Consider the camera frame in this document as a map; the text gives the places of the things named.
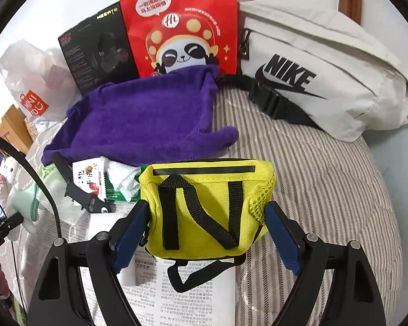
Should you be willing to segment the green tissue pack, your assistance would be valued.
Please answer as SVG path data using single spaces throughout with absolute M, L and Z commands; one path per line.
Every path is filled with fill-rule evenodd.
M 65 221 L 69 209 L 69 201 L 64 196 L 67 186 L 65 180 L 54 164 L 41 166 L 38 174 L 56 203 L 59 218 Z M 41 209 L 53 213 L 51 203 L 37 183 L 33 181 L 24 186 L 18 182 L 12 186 L 6 203 L 6 213 L 8 215 L 20 213 L 23 216 L 22 226 L 29 234 L 36 232 L 35 222 L 39 220 Z

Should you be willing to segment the white snack packet tomato print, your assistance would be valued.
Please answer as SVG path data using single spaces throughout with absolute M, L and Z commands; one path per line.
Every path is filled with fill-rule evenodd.
M 86 193 L 93 193 L 99 199 L 106 199 L 104 177 L 105 158 L 90 158 L 72 164 L 73 183 Z

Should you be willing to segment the yellow pouch with black straps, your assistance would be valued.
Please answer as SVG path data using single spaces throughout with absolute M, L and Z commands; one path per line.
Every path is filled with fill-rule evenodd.
M 169 281 L 184 293 L 245 262 L 267 230 L 276 174 L 254 159 L 158 163 L 139 183 L 151 211 L 146 249 L 174 262 Z

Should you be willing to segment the white foam sponge block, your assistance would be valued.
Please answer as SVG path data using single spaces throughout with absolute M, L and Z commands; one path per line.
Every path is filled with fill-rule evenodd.
M 91 214 L 86 238 L 90 240 L 101 231 L 109 232 L 116 221 L 124 217 L 123 213 Z M 128 267 L 121 269 L 117 278 L 123 287 L 136 286 L 135 257 L 132 257 Z

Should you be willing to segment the white plush toy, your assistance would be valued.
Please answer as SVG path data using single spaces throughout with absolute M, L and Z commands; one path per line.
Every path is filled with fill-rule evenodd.
M 0 184 L 8 191 L 14 185 L 17 170 L 20 164 L 13 157 L 5 157 L 0 167 Z

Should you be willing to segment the newspaper sheet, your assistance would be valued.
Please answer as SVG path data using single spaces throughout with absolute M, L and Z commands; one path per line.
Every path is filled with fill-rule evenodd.
M 125 216 L 135 204 L 118 203 L 113 213 Z M 69 226 L 82 216 L 91 214 L 75 204 L 62 221 L 62 234 L 67 239 Z M 188 292 L 176 292 L 167 269 L 173 261 L 157 258 L 140 247 L 135 254 L 136 286 L 123 287 L 126 300 L 142 325 L 235 325 L 236 271 L 228 269 L 213 280 Z

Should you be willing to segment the wooden furniture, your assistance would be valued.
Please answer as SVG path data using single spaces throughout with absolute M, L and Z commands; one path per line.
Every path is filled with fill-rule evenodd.
M 11 105 L 1 118 L 0 137 L 26 155 L 33 144 L 25 123 L 25 115 L 20 108 Z

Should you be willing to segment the striped quilt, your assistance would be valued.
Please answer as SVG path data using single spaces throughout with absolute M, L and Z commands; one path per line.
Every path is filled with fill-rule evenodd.
M 387 325 L 396 313 L 403 284 L 403 253 L 397 219 L 385 181 L 363 138 L 341 142 L 326 133 L 260 113 L 242 90 L 226 88 L 214 103 L 214 130 L 236 127 L 238 141 L 226 158 L 273 163 L 273 198 L 285 214 L 324 242 L 360 242 L 377 280 Z M 26 310 L 42 263 L 57 237 L 53 214 L 39 209 L 36 233 L 24 228 L 15 243 L 18 277 Z M 155 324 L 156 282 L 145 280 L 144 252 L 136 258 L 136 287 L 124 292 L 144 325 Z M 284 267 L 269 234 L 248 251 L 236 268 L 236 309 L 223 312 L 234 325 L 271 325 L 290 294 L 295 276 Z

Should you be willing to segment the white Miniso plastic bag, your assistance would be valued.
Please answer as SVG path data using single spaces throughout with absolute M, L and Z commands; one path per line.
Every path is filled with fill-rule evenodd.
M 62 121 L 82 98 L 67 65 L 24 40 L 3 53 L 0 73 L 18 107 L 34 124 Z

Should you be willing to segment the purple fleece towel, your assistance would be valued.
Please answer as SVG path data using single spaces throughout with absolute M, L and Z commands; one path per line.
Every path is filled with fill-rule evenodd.
M 70 162 L 106 157 L 140 166 L 199 160 L 227 149 L 239 132 L 212 129 L 218 74 L 215 65 L 201 65 L 96 88 L 67 111 L 42 164 L 59 153 Z

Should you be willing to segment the black headset box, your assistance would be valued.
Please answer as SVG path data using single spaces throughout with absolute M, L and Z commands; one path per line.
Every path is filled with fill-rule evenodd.
M 83 96 L 106 83 L 139 78 L 118 2 L 64 32 L 58 41 Z

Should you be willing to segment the white Nike waist bag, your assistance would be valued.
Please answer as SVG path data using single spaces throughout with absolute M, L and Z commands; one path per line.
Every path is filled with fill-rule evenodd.
M 359 24 L 335 10 L 239 5 L 239 69 L 220 86 L 246 91 L 274 120 L 352 142 L 408 124 L 408 72 Z

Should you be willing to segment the red panda paper bag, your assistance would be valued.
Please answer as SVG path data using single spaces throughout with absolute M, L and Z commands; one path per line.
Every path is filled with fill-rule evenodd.
M 180 68 L 237 69 L 237 0 L 120 0 L 141 77 Z

